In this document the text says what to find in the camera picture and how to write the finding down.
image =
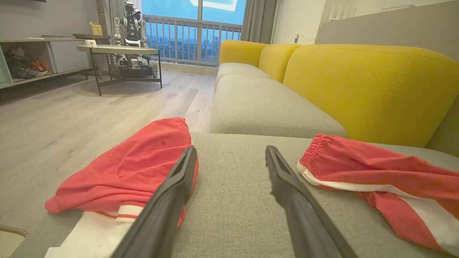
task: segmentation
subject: yellow backrest cushion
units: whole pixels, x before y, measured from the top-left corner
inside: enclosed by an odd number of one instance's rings
[[[227,39],[220,46],[220,64],[243,63],[258,67],[263,48],[268,44]]]
[[[298,44],[267,45],[261,52],[258,68],[282,83],[290,56],[300,46]]]
[[[292,54],[284,85],[350,139],[424,147],[458,94],[459,67],[414,47],[305,45]]]

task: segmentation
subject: sofa cushion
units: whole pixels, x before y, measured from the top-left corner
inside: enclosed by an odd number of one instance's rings
[[[270,194],[266,145],[295,171],[311,139],[191,133],[199,155],[195,190],[172,257],[295,257],[283,208]],[[459,169],[459,158],[406,146],[375,144],[435,165]],[[350,192],[306,185],[358,257],[453,257],[398,238],[375,208]],[[10,258],[43,257],[67,237],[81,211],[46,214]]]
[[[282,83],[285,69],[293,51],[299,44],[270,44],[263,48],[258,68],[267,73],[272,79]]]
[[[223,40],[219,63],[243,63],[258,67],[261,52],[267,45],[242,40]]]
[[[337,121],[283,84],[246,75],[220,79],[210,132],[301,138],[323,133],[346,137]]]
[[[336,119],[350,139],[426,146],[459,90],[459,65],[408,46],[304,45],[284,85]]]
[[[269,75],[253,65],[241,63],[223,63],[218,68],[216,85],[218,84],[218,81],[227,74],[240,74],[270,78]]]

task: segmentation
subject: yellow kettle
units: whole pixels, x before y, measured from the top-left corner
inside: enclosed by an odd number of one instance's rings
[[[98,23],[89,23],[91,25],[93,35],[102,35],[102,26]]]

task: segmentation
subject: metal railing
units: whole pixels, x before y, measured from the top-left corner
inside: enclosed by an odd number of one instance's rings
[[[161,60],[175,63],[218,66],[222,42],[241,38],[238,24],[153,15],[144,15],[143,20],[148,47],[158,49]]]

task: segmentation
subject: white cabinet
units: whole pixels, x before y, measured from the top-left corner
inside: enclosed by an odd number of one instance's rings
[[[81,41],[52,41],[51,54],[56,73],[89,68],[88,58],[77,50]]]

